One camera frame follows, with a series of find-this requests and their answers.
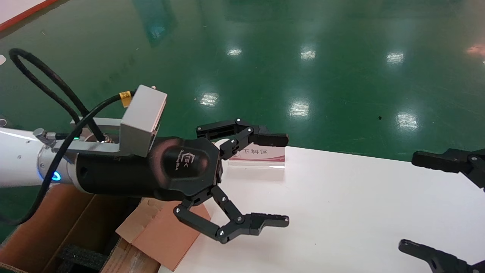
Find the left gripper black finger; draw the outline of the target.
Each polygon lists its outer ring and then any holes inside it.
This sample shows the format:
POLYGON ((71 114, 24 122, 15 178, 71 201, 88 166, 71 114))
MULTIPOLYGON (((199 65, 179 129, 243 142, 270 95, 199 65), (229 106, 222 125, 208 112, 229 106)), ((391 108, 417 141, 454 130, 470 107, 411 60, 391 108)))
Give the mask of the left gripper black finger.
POLYGON ((198 126, 196 135, 210 141, 226 139, 219 145, 220 156, 225 160, 284 160, 289 143, 287 134, 271 133, 265 126, 242 119, 198 126))
POLYGON ((204 191, 197 200, 205 201, 209 198, 213 198, 228 217, 229 222, 226 225, 220 227, 191 212, 190 209, 196 204, 193 200, 183 200, 175 207, 174 214, 181 223, 221 244, 226 244, 240 235, 258 236, 265 227, 286 228, 290 223, 289 216, 286 215, 265 213, 243 215, 218 185, 204 191))

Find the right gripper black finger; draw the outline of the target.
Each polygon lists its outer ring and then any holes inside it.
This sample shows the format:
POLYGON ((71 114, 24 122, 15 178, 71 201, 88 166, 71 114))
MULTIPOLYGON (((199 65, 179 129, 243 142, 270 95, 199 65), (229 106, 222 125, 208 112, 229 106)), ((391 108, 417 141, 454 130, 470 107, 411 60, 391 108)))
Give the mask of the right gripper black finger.
POLYGON ((485 188, 485 149, 464 151, 447 149, 443 154, 414 152, 411 163, 426 169, 462 173, 478 188, 485 188))
POLYGON ((418 244, 410 240, 401 240, 398 245, 400 252, 426 262, 433 273, 484 273, 485 261, 470 265, 456 256, 418 244))

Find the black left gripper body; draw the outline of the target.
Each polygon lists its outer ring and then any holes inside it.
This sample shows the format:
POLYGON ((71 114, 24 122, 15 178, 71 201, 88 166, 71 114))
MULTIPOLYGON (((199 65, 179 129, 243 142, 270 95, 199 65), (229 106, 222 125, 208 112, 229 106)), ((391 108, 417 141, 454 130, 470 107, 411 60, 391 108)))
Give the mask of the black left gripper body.
POLYGON ((92 194, 204 202, 222 175, 218 148, 206 138, 156 138, 146 157, 79 154, 78 186, 92 194))

